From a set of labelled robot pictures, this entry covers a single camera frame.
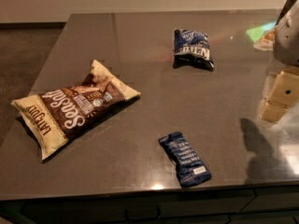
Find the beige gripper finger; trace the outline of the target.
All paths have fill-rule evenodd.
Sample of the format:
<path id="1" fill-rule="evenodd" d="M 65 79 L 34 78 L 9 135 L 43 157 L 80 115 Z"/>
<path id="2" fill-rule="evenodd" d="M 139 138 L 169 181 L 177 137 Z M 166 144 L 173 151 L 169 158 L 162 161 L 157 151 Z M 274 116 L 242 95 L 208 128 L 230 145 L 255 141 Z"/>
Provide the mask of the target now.
<path id="1" fill-rule="evenodd" d="M 265 103 L 259 117 L 264 121 L 277 123 L 286 113 L 287 109 L 283 106 Z"/>
<path id="2" fill-rule="evenodd" d="M 272 104 L 286 108 L 299 99 L 299 68 L 292 66 L 283 69 L 277 76 L 269 95 Z"/>

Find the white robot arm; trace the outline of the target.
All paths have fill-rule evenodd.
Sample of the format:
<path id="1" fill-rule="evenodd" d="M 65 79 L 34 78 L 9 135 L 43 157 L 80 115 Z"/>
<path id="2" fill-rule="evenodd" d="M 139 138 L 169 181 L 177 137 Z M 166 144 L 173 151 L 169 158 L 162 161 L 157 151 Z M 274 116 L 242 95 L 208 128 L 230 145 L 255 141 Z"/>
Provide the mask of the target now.
<path id="1" fill-rule="evenodd" d="M 273 56 L 258 117 L 277 123 L 299 100 L 299 0 L 286 0 L 278 16 Z"/>

